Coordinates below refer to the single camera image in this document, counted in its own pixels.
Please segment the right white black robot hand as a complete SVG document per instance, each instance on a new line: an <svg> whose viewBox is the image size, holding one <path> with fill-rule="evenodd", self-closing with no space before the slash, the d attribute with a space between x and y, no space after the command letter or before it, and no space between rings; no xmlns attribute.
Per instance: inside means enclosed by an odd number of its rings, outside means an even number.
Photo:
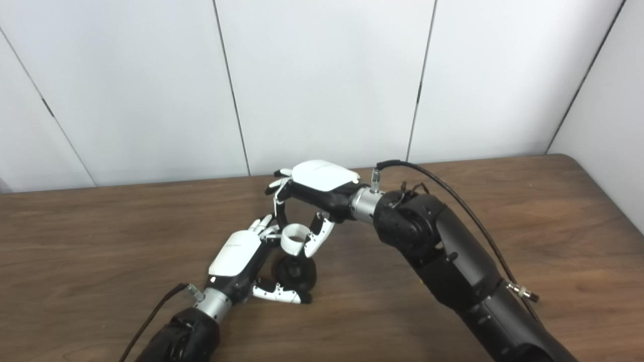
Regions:
<svg viewBox="0 0 644 362"><path fill-rule="evenodd" d="M290 256L311 258L336 224L356 220L351 201L366 186L356 172L324 160L309 160L292 169L280 169L274 176L277 179L265 194L272 195L281 249ZM310 225L288 222L289 199L318 209Z"/></svg>

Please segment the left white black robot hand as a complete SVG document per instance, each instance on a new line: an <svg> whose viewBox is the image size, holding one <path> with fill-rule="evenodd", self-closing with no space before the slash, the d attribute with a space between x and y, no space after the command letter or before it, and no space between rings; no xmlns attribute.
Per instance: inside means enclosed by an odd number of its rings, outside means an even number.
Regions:
<svg viewBox="0 0 644 362"><path fill-rule="evenodd" d="M253 221L248 229L233 232L208 268L205 290L216 290L223 301L236 305L251 296L274 302L310 304L306 291L285 286L259 273L280 241L273 215Z"/></svg>

